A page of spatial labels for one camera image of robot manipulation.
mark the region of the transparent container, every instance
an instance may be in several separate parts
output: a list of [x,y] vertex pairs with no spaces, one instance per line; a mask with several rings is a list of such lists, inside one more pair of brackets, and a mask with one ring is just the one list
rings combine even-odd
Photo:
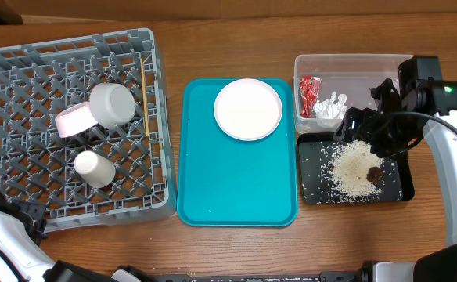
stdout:
[[330,99],[331,94],[347,95],[347,108],[376,109],[369,89],[380,85],[386,78],[394,81],[398,89],[398,67],[412,55],[381,54],[318,54],[299,55],[294,63],[293,95],[295,129],[300,134],[334,132],[341,119],[318,119],[301,117],[303,102],[300,96],[300,79],[312,75],[322,79],[318,101]]

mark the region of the black tray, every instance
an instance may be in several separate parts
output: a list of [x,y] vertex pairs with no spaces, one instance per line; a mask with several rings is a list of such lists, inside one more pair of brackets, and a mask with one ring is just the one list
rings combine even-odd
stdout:
[[[297,141],[298,166],[300,168],[300,185],[304,201],[308,204],[338,204],[343,203],[341,193],[332,190],[332,183],[319,177],[321,165],[325,165],[331,158],[331,151],[321,152],[332,143],[333,133],[303,134]],[[386,202],[409,201],[415,196],[411,172],[409,171],[408,153],[399,154],[391,159],[385,159],[381,167],[384,173],[377,188],[381,192],[377,195],[355,198],[354,202]]]

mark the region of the gray dish rack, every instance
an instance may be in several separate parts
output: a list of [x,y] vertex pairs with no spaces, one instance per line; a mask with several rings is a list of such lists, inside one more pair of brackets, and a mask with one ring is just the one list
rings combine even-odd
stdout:
[[[46,204],[48,232],[173,215],[177,189],[162,70],[146,28],[0,48],[0,190],[10,201]],[[60,138],[55,116],[87,101],[102,82],[131,90],[135,116],[124,126],[95,126]],[[115,163],[117,176],[108,187],[94,189],[74,171],[74,158],[83,150]]]

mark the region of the wooden chopstick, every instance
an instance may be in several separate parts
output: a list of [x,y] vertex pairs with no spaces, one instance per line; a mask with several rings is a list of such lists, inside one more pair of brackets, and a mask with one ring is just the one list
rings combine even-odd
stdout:
[[142,72],[142,94],[143,94],[143,113],[145,115],[145,134],[149,137],[149,111],[147,110],[147,95],[145,93],[145,70],[143,69],[143,58],[140,58],[141,72]]

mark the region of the rice pile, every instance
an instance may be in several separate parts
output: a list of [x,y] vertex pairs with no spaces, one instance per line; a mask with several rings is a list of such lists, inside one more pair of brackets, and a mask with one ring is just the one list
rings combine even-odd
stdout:
[[353,198],[381,191],[366,178],[370,168],[379,168],[383,163],[383,159],[371,154],[370,150],[371,146],[363,141],[336,146],[329,163],[322,166],[320,177],[332,181],[332,189],[347,196],[341,197],[342,201],[352,202]]

